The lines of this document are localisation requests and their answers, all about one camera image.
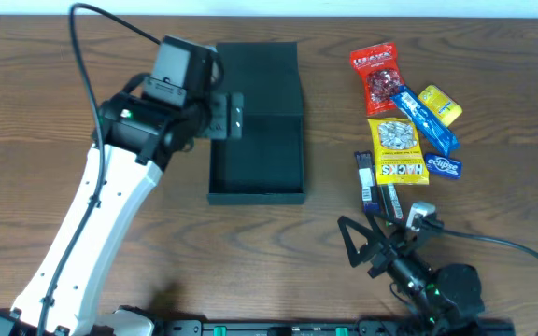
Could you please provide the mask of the red candy bag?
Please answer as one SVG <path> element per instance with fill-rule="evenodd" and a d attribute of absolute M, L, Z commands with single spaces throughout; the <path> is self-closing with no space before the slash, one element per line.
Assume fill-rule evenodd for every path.
<path fill-rule="evenodd" d="M 404 84 L 397 58 L 398 50 L 393 42 L 350 53 L 350 64 L 362 80 L 367 117 L 396 107 L 391 97 L 398 94 Z"/>

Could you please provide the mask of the green gum stick pack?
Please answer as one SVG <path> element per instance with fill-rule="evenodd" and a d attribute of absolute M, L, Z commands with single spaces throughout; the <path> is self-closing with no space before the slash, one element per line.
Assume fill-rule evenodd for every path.
<path fill-rule="evenodd" d="M 382 196 L 382 202 L 385 206 L 385 213 L 389 217 L 397 220 L 404 218 L 404 213 L 398 198 L 396 188 L 393 184 L 384 184 L 379 186 Z"/>

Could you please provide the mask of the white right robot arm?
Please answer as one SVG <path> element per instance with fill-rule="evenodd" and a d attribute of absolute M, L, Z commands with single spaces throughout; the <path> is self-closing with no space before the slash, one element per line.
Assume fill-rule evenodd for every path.
<path fill-rule="evenodd" d="M 407 227 L 383 213 L 365 213 L 368 226 L 349 217 L 337 219 L 350 265 L 369 262 L 368 274 L 387 274 L 411 301 L 421 323 L 434 333 L 461 329 L 485 310 L 482 286 L 475 267 L 453 263 L 434 269 L 417 250 L 443 232 L 435 213 L 416 215 Z"/>

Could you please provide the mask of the black gift box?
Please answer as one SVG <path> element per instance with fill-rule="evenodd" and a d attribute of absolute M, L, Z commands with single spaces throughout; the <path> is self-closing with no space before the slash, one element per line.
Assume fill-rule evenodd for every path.
<path fill-rule="evenodd" d="M 242 137 L 213 141 L 208 203 L 305 201 L 304 96 L 295 42 L 225 42 L 222 91 L 244 95 Z"/>

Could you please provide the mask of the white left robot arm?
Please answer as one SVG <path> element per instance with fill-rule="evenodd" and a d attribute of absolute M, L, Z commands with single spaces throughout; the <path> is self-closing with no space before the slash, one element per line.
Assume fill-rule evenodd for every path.
<path fill-rule="evenodd" d="M 183 105 L 121 91 L 102 103 L 95 140 L 64 221 L 0 335 L 153 335 L 162 323 L 134 307 L 98 312 L 102 289 L 136 213 L 174 153 L 195 138 L 238 139 L 244 96 L 213 92 Z"/>

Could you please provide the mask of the dark blue gum stick pack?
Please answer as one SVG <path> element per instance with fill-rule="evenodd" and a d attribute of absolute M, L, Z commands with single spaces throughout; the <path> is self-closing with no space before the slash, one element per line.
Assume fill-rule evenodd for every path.
<path fill-rule="evenodd" d="M 373 155 L 370 151 L 354 153 L 361 183 L 361 200 L 364 212 L 379 211 L 380 201 L 375 182 Z"/>

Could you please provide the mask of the yellow Hacks candy bag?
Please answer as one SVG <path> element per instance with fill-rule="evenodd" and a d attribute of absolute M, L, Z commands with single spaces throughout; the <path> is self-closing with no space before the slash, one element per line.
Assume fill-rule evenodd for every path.
<path fill-rule="evenodd" d="M 368 119 L 378 185 L 428 185 L 418 131 L 408 119 Z"/>

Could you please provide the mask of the blue snack bar wrapper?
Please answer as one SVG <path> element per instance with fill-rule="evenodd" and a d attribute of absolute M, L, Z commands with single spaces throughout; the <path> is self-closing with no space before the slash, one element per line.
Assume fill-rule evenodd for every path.
<path fill-rule="evenodd" d="M 401 85 L 390 99 L 441 154 L 448 157 L 460 147 L 456 135 L 407 86 Z"/>

